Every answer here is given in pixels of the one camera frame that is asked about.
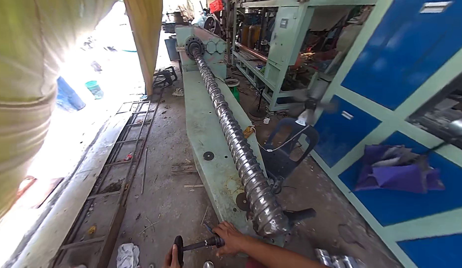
blue chair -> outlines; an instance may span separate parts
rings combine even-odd
[[[282,190],[282,183],[289,175],[292,174],[295,168],[299,166],[300,162],[302,162],[307,155],[311,152],[314,146],[319,141],[319,133],[315,130],[312,126],[306,128],[302,133],[297,135],[283,147],[269,152],[265,149],[275,149],[278,146],[274,147],[272,145],[272,140],[276,136],[276,134],[281,131],[282,127],[290,127],[291,133],[287,136],[285,141],[291,139],[294,135],[296,135],[299,131],[304,129],[303,125],[299,125],[295,122],[295,118],[283,118],[278,123],[275,129],[269,136],[269,139],[264,144],[264,149],[261,148],[261,155],[263,156],[264,166],[266,167],[266,172],[268,178],[273,181],[271,186],[272,192],[278,194]],[[290,158],[292,151],[297,148],[296,143],[299,140],[299,137],[304,134],[307,136],[306,141],[309,143],[309,147],[305,150],[304,154],[299,158],[299,160],[294,161]]]

human arm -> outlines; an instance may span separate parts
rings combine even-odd
[[[249,235],[241,234],[233,224],[224,221],[213,229],[224,240],[224,247],[217,255],[245,253],[268,268],[326,268],[327,266],[308,259],[299,253],[282,247],[266,244]]]

beige curtain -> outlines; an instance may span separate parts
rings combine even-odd
[[[157,62],[162,27],[162,0],[124,0],[147,94],[153,94],[152,83]]]
[[[126,2],[150,89],[162,1]],[[94,30],[114,3],[0,0],[0,218],[15,202],[19,184],[44,142],[66,52]]]

blue cabinet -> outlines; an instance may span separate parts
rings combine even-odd
[[[393,133],[382,144],[405,145],[417,154],[422,154],[428,150],[400,132]],[[462,168],[437,153],[429,155],[428,163],[431,167],[440,169],[440,178],[446,190],[414,194],[377,189],[358,191],[354,194],[382,226],[462,207]],[[350,190],[355,188],[362,166],[362,161],[358,160],[339,175],[339,179]]]
[[[335,165],[381,123],[338,96],[334,96],[332,102],[338,104],[338,111],[323,113],[314,126],[320,136],[314,150],[329,167]]]
[[[462,0],[421,13],[427,0],[394,0],[342,86],[396,109],[462,47]]]
[[[419,268],[462,267],[462,234],[398,242]]]

red crate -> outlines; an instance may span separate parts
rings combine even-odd
[[[215,0],[210,3],[210,11],[211,13],[215,13],[217,11],[223,10],[223,1],[222,0]]]

